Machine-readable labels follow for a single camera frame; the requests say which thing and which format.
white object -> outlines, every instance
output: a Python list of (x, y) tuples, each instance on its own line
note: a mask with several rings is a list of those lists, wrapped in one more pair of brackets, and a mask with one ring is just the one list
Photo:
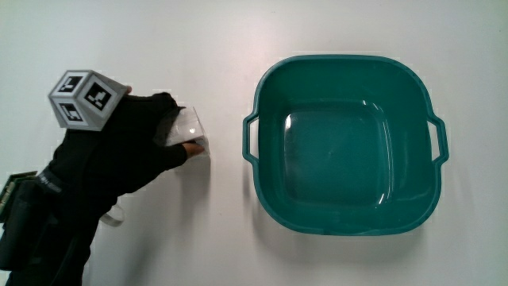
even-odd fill
[(60, 127), (100, 131), (127, 91), (95, 71), (67, 71), (49, 94)]
[(181, 109), (178, 115), (169, 114), (163, 118), (157, 127), (154, 142), (161, 146), (171, 146), (183, 142), (196, 141), (205, 148), (205, 152), (198, 155), (209, 156), (208, 139), (193, 106)]

aruco marker cube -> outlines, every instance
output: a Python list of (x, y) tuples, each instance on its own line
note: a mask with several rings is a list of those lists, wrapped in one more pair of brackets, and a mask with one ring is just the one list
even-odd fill
[(91, 70), (67, 71), (49, 94), (62, 128), (100, 131), (127, 86)]

white table surface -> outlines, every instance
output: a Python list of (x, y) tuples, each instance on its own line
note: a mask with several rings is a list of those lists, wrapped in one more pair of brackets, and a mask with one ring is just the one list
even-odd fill
[[(306, 235), (260, 206), (241, 121), (270, 66), (314, 53), (394, 58), (429, 89), (450, 159), (423, 226)], [(46, 95), (94, 69), (194, 105), (212, 155), (121, 197), (127, 219), (98, 230), (85, 286), (504, 285), (507, 53), (506, 1), (1, 1), (0, 180), (48, 163), (64, 130)]]

teal plastic basin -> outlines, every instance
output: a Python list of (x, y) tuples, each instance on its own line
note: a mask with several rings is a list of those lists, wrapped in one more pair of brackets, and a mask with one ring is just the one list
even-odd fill
[[(259, 120), (259, 158), (250, 124)], [(432, 158), (428, 122), (440, 155)], [(380, 56), (296, 56), (270, 68), (244, 120), (243, 156), (277, 222), (309, 234), (400, 234), (441, 192), (445, 124), (408, 67)]]

basin handle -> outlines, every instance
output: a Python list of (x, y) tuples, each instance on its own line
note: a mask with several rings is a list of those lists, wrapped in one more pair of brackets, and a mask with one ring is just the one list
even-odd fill
[(433, 160), (433, 164), (440, 167), (449, 158), (448, 140), (446, 138), (445, 123), (435, 114), (431, 114), (428, 120), (430, 123), (436, 126), (437, 144), (439, 146), (439, 156)]
[(259, 159), (254, 157), (251, 154), (251, 123), (253, 123), (258, 118), (257, 110), (254, 110), (252, 114), (244, 119), (244, 136), (243, 136), (243, 150), (242, 154), (244, 155), (244, 159), (249, 161), (253, 167), (257, 167), (259, 163)]

